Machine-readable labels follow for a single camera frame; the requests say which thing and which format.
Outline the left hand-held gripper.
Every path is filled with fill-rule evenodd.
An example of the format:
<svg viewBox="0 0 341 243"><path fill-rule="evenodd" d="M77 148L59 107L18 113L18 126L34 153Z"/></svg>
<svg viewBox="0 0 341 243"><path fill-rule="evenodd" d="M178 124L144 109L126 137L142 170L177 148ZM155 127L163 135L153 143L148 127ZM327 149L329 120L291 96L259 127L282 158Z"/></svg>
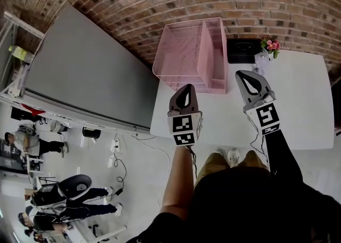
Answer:
<svg viewBox="0 0 341 243"><path fill-rule="evenodd" d="M198 142L202 129L202 112L192 84L184 85L171 97L167 122L177 147L191 146Z"/></svg>

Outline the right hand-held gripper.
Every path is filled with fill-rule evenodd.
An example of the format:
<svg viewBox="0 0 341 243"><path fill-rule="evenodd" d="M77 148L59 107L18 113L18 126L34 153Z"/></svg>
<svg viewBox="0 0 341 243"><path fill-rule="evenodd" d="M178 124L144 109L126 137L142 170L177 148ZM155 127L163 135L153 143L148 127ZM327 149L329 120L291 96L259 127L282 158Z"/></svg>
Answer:
<svg viewBox="0 0 341 243"><path fill-rule="evenodd" d="M280 129L280 118L276 110L275 93L270 91L267 80L260 74L238 70L236 81L244 103L243 111L260 136L265 136Z"/></svg>

